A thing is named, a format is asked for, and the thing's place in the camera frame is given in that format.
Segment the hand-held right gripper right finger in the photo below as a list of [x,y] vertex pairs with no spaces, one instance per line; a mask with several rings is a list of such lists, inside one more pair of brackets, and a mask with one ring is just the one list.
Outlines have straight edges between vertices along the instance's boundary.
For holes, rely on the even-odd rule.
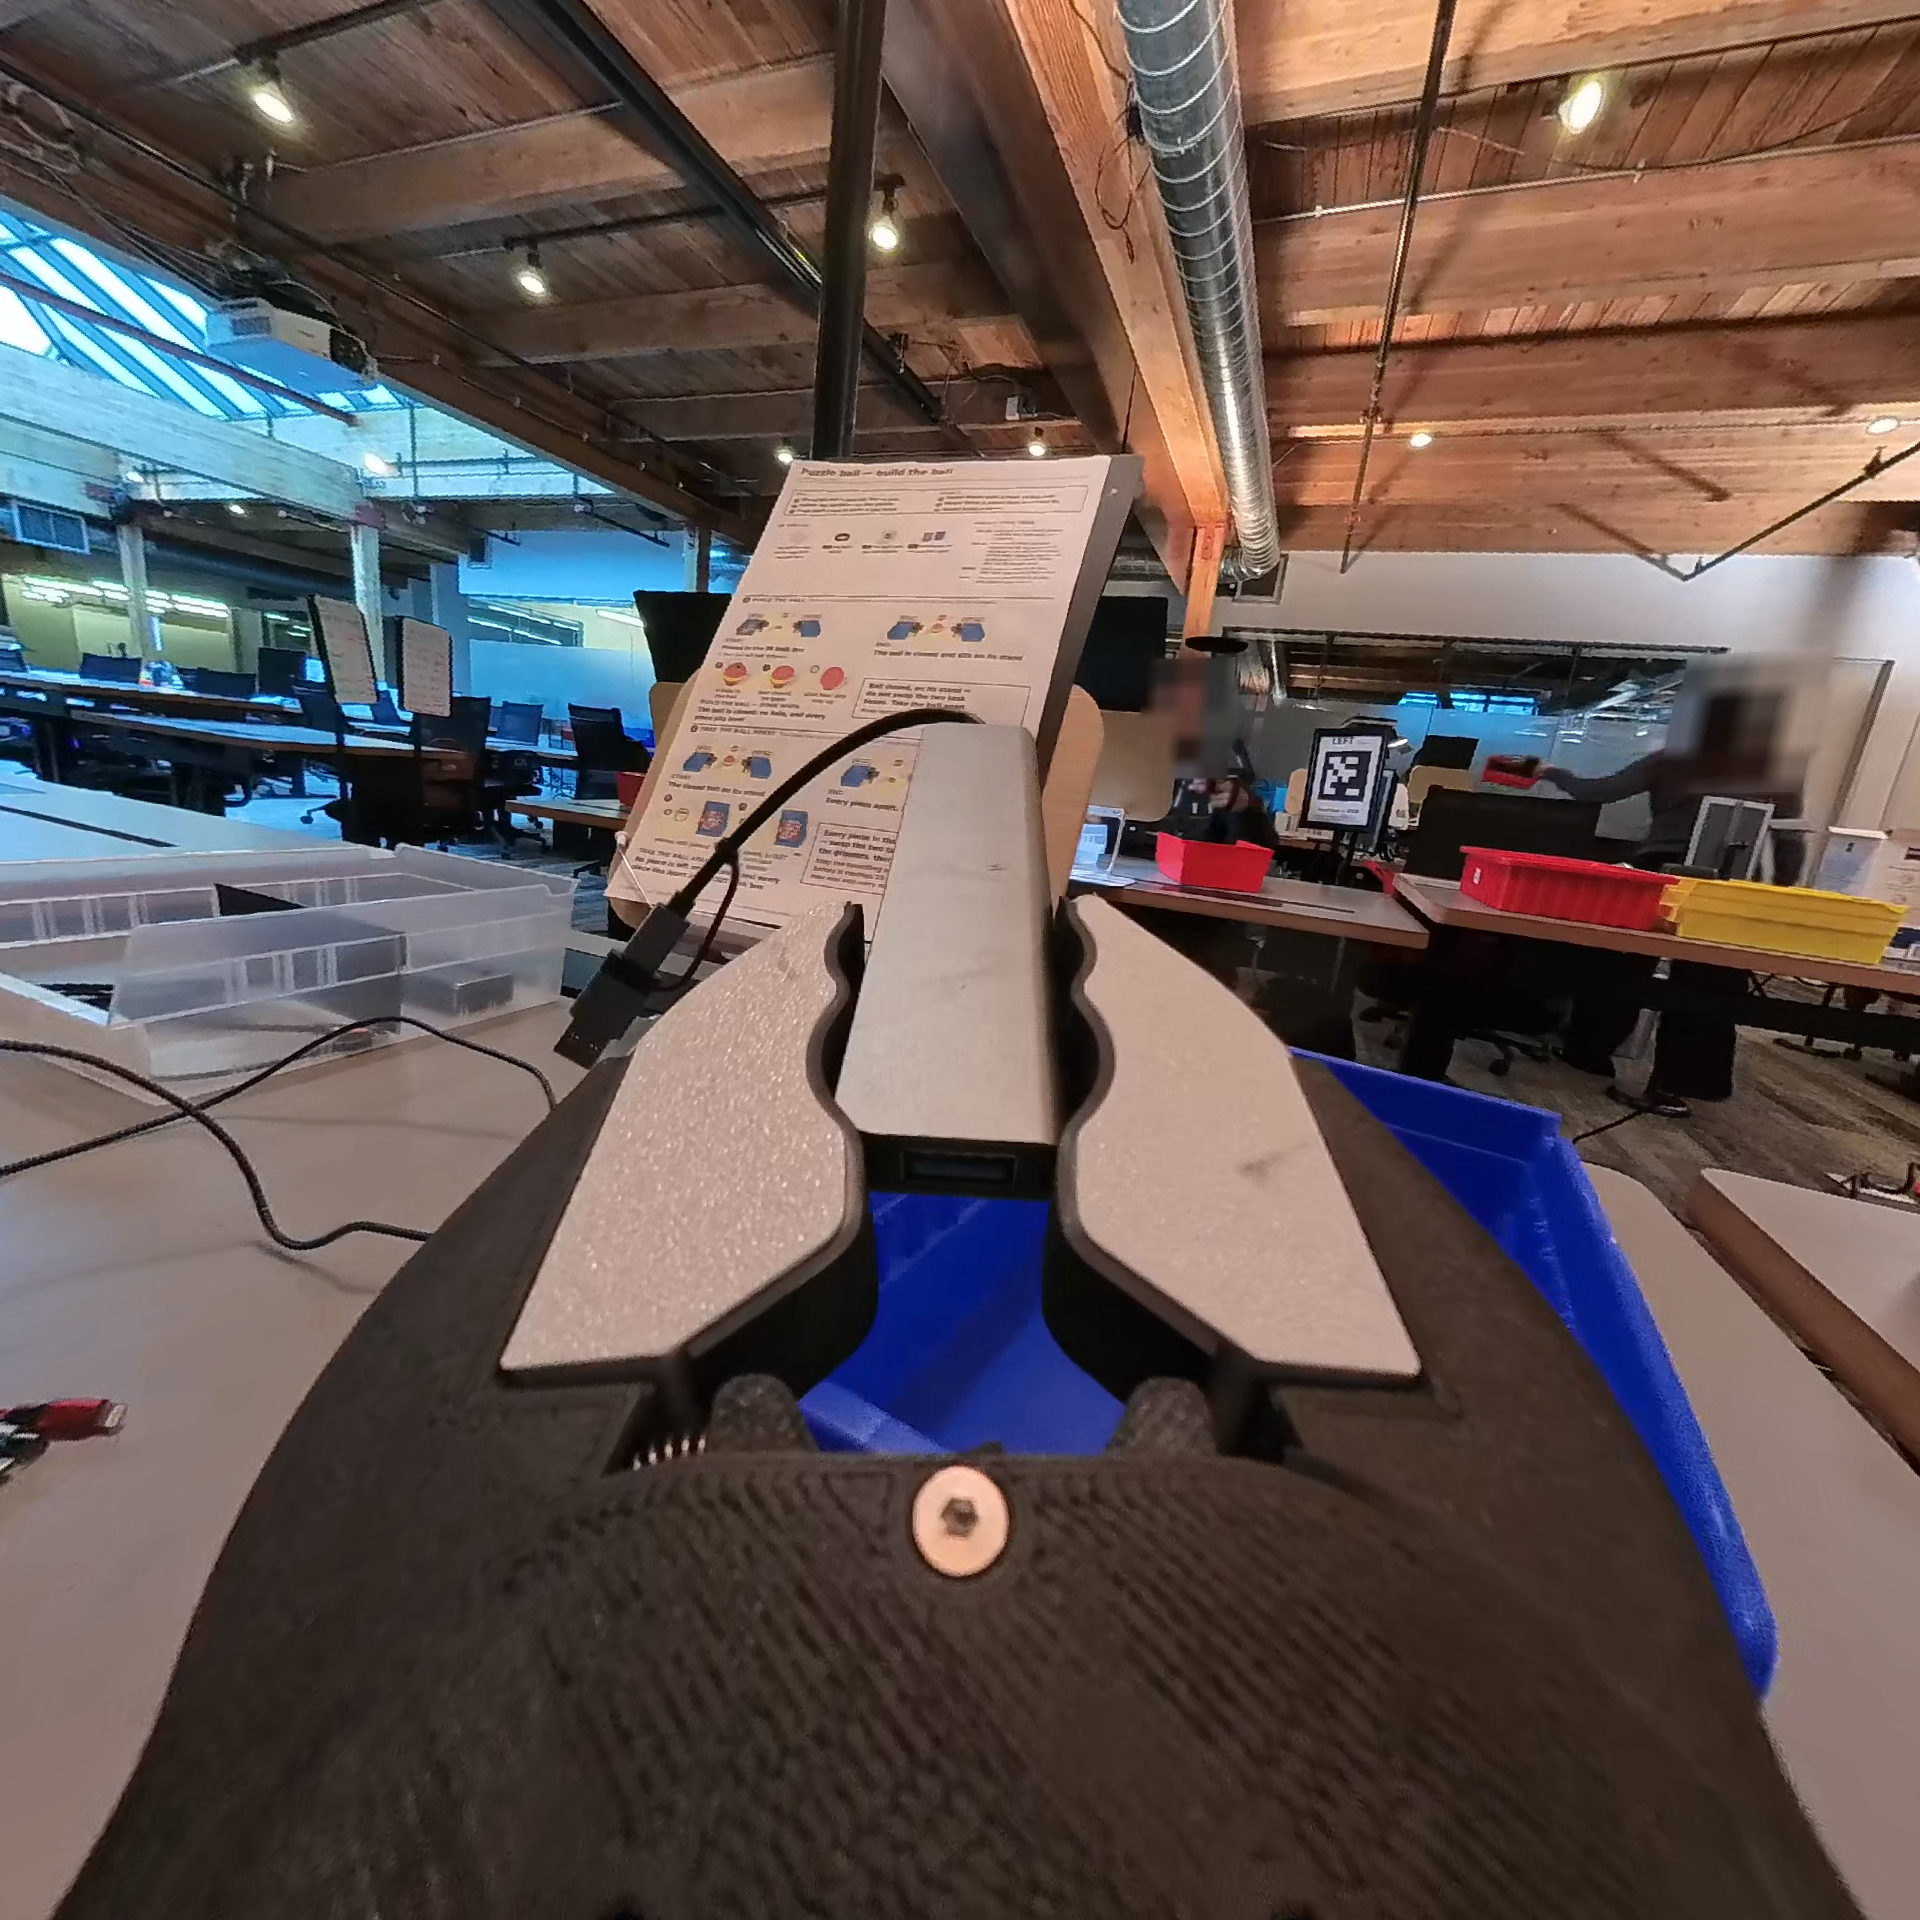
[[1178,1378],[1404,1390],[1423,1358],[1285,1042],[1116,905],[1063,905],[1050,1333],[1119,1400]]

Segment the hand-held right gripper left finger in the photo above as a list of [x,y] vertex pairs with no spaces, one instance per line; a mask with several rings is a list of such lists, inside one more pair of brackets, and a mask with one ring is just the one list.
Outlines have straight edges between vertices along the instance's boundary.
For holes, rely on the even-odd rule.
[[864,1341],[879,1256],[857,1129],[832,1094],[863,909],[788,920],[664,1015],[625,1062],[500,1371],[805,1394]]

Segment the grey usb hub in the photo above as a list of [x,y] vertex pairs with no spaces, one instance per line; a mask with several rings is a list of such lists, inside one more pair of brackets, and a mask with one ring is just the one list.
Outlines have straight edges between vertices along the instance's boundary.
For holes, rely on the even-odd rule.
[[1043,1200],[1063,1131],[1034,737],[925,726],[836,1101],[882,1190]]

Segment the light grey desk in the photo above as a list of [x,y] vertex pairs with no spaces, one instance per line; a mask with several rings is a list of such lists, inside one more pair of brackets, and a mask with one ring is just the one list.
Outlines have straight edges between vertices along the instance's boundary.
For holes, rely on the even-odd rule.
[[[284,1224],[434,1226],[544,1115],[440,1039],[272,1080],[229,1127]],[[1781,1627],[1768,1727],[1869,1915],[1915,1915],[1915,1469],[1689,1233],[1593,1167]],[[48,1915],[124,1790],[217,1550],[403,1249],[305,1264],[220,1145],[171,1127],[5,1178],[5,1400],[107,1395],[113,1440],[5,1487],[5,1915]]]

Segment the background wooden desk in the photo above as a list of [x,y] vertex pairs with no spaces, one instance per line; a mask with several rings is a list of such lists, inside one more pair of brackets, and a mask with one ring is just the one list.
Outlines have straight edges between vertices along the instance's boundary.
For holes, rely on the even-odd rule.
[[1513,942],[1560,944],[1588,950],[1639,953],[1667,962],[1689,962],[1756,976],[1803,978],[1912,1000],[1917,997],[1917,974],[1912,969],[1740,944],[1692,942],[1657,927],[1621,930],[1554,918],[1523,918],[1464,899],[1459,885],[1452,879],[1401,875],[1394,887],[1394,898],[1429,927],[1477,930]]

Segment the blue plastic bin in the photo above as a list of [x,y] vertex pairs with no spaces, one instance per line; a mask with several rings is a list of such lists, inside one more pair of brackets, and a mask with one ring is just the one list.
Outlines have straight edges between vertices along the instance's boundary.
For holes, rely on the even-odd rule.
[[[1324,1065],[1480,1222],[1599,1365],[1680,1505],[1765,1693],[1778,1627],[1708,1433],[1585,1161],[1547,1111],[1379,1067]],[[880,1307],[857,1352],[802,1398],[828,1450],[1099,1450],[1121,1400],[1043,1315],[1043,1202],[880,1193]]]

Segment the small red plastic bin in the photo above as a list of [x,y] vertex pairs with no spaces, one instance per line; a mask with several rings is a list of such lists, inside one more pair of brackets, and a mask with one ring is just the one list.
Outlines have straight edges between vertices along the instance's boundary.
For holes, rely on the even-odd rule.
[[1155,862],[1161,879],[1192,894],[1257,895],[1273,869],[1273,847],[1253,840],[1207,840],[1160,832]]

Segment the clear plastic organizer box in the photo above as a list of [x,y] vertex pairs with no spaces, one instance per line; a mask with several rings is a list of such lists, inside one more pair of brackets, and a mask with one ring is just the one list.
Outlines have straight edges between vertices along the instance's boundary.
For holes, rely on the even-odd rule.
[[554,1000],[575,879],[419,847],[5,866],[2,1038],[204,1096],[372,1017]]

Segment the screen with printed tag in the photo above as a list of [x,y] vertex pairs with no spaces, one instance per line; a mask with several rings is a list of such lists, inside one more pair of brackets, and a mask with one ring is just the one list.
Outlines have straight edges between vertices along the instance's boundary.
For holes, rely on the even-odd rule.
[[1306,763],[1300,826],[1371,840],[1391,805],[1396,745],[1401,735],[1392,723],[1320,726]]

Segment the black office chair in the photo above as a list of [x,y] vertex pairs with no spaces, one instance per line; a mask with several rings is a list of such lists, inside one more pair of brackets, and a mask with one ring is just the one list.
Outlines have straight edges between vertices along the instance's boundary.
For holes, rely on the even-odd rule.
[[623,709],[569,704],[567,726],[575,749],[572,795],[580,802],[634,805],[652,767],[652,751],[626,731]]

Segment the long red plastic bin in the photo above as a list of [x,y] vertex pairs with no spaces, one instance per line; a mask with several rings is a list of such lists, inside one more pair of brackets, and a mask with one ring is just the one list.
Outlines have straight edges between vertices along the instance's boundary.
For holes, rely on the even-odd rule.
[[1653,930],[1673,879],[1664,872],[1513,847],[1464,847],[1459,894],[1501,914]]

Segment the brown side table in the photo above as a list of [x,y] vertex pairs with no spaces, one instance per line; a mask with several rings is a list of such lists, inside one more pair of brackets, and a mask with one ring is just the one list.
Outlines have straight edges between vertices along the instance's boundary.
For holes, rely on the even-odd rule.
[[1685,1213],[1716,1261],[1915,1461],[1915,1207],[1706,1167]]

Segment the yellow plastic bin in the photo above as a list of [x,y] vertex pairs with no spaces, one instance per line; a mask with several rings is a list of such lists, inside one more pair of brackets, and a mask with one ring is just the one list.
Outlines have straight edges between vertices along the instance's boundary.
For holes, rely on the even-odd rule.
[[1761,879],[1671,878],[1659,926],[1677,938],[1877,966],[1907,906]]

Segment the black ceiling pillar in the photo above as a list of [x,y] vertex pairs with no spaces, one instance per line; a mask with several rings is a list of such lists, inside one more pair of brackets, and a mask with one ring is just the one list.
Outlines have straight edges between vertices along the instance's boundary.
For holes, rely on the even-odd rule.
[[823,293],[809,437],[812,456],[828,463],[850,456],[859,365],[866,349],[868,218],[885,14],[885,1],[843,1],[836,9]]

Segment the silver ventilation duct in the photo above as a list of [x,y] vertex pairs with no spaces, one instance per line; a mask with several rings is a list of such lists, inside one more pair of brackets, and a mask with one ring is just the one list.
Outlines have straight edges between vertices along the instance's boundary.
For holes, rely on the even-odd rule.
[[1283,553],[1233,5],[1119,1],[1119,18],[1225,473],[1235,568],[1261,581]]

